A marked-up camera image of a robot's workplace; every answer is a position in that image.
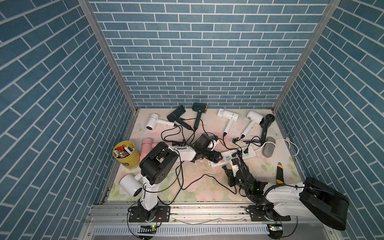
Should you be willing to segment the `white power strip coloured sockets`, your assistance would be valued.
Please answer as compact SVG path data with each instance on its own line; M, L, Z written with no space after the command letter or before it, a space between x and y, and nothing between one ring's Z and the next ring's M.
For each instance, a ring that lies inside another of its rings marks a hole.
M248 152L243 153L242 158L243 158L243 160L246 160L246 159L250 159L250 158L253 158L256 156L257 156L257 154L256 154L256 151L253 149L253 147L249 147ZM211 161L208 161L208 164L212 168L227 165L227 164L232 162L232 159L238 158L237 150L229 150L226 152L222 152L222 157L223 158L219 162L213 163Z

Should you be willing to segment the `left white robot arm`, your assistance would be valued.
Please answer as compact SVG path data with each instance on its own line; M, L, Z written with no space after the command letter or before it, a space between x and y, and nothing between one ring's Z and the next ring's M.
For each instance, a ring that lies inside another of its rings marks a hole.
M138 203L139 217L151 221L156 216L160 183L168 176L176 161L195 162L204 158L213 163L221 161L222 154L214 150L219 141L215 135L210 137L202 134L192 145L183 147L158 143L140 163L144 193Z

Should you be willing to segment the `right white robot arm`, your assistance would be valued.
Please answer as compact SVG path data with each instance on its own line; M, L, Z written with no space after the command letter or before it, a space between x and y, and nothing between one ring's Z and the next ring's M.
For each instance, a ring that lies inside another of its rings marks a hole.
M323 182L308 177L299 184L287 184L284 170L277 164L275 185L256 180L239 158L230 161L231 168L223 166L230 187L239 187L252 202L246 212L252 221L280 222L292 217L317 219L324 225L344 231L347 225L349 199Z

